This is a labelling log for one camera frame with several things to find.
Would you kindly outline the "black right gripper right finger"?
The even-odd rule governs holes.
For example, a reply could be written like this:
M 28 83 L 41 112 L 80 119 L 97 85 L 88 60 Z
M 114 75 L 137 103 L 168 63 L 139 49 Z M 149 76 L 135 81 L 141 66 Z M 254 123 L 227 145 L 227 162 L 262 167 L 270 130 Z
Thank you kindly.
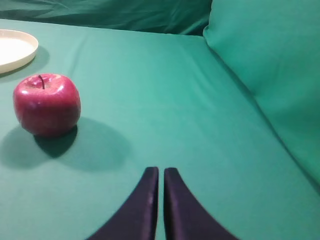
M 163 219 L 167 240 L 236 240 L 188 189 L 177 168 L 164 170 Z

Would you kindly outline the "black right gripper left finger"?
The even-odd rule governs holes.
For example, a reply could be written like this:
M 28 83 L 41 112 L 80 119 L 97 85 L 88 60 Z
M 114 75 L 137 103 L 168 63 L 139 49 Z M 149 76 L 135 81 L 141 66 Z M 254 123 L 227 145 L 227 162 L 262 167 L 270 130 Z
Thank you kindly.
M 159 203 L 159 169 L 147 167 L 138 184 L 90 240 L 153 240 L 156 235 Z

